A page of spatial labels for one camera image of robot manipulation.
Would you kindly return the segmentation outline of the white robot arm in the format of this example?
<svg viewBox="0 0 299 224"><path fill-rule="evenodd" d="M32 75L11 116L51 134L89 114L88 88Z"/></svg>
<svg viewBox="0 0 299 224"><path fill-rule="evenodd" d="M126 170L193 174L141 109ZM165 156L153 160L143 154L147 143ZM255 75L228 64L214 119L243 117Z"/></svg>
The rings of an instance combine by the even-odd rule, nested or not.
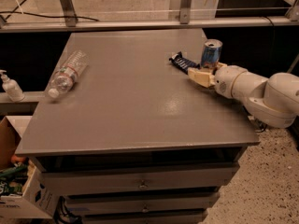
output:
<svg viewBox="0 0 299 224"><path fill-rule="evenodd" d="M218 63L215 70L189 68L188 76L195 83L228 99L236 99L259 121L288 128L299 116L299 77L276 73L270 78L251 73L237 65Z"/></svg>

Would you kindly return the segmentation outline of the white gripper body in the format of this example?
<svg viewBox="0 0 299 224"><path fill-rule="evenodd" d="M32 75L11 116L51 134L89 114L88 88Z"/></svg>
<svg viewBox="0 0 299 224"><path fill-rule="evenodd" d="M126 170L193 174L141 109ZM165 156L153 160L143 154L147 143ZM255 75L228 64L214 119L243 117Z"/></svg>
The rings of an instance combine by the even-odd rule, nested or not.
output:
<svg viewBox="0 0 299 224"><path fill-rule="evenodd" d="M234 91L234 85L238 77L246 72L247 69L236 65L220 68L214 76L216 93L228 99L238 99L240 92Z"/></svg>

